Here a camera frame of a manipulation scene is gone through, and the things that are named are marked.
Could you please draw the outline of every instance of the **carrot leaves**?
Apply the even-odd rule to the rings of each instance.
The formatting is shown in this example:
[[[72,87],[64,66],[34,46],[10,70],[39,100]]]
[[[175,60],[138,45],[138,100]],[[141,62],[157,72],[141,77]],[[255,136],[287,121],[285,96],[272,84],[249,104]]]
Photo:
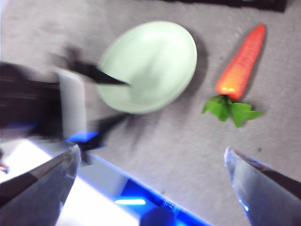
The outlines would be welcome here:
[[[244,103],[233,103],[227,95],[218,95],[209,99],[203,109],[203,114],[210,111],[221,121],[226,121],[229,116],[236,127],[241,127],[244,120],[252,120],[262,114],[252,111],[252,106]]]

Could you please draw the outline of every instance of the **orange carrot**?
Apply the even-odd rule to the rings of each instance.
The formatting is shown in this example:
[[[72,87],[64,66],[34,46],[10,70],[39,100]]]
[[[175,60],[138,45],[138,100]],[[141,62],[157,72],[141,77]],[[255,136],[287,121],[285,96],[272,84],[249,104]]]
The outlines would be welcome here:
[[[246,37],[240,50],[216,84],[215,89],[219,94],[228,95],[232,101],[242,97],[253,65],[260,52],[264,35],[265,25],[259,24]]]

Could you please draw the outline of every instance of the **toy carrot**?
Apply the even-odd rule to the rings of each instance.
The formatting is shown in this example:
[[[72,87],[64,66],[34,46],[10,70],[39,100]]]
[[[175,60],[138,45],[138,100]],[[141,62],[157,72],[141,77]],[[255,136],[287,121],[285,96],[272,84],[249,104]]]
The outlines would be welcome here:
[[[259,24],[246,37],[234,59],[216,84],[216,91],[220,94],[209,99],[203,113],[207,110],[215,114],[221,121],[226,121],[231,116],[237,127],[243,120],[257,118],[262,112],[251,111],[252,106],[243,103],[233,103],[240,99],[246,88],[254,63],[261,50],[265,35],[265,25]]]

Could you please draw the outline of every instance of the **gray carpet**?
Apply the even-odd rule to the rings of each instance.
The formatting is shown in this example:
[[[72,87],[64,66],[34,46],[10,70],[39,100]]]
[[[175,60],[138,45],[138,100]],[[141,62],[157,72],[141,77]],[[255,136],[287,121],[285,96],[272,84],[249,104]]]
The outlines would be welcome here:
[[[176,101],[131,117],[111,133],[107,148],[95,152],[213,225],[248,225],[224,167],[227,146],[301,181],[301,1],[290,1],[281,14],[155,0],[12,0],[1,20],[1,57],[47,74],[49,53],[61,54],[69,43],[96,63],[120,34],[153,20],[191,32],[199,57],[195,76]],[[261,22],[268,30],[265,47],[242,101],[264,115],[239,129],[201,115],[242,37]],[[89,116],[114,113],[88,85]]]

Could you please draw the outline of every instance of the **light green plate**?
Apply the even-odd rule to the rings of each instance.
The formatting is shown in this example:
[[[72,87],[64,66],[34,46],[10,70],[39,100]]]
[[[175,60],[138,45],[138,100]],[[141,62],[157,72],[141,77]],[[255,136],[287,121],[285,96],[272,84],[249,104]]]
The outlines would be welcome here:
[[[110,107],[127,113],[149,113],[175,100],[189,84],[197,48],[178,24],[155,21],[122,34],[104,53],[99,69],[125,85],[98,85]]]

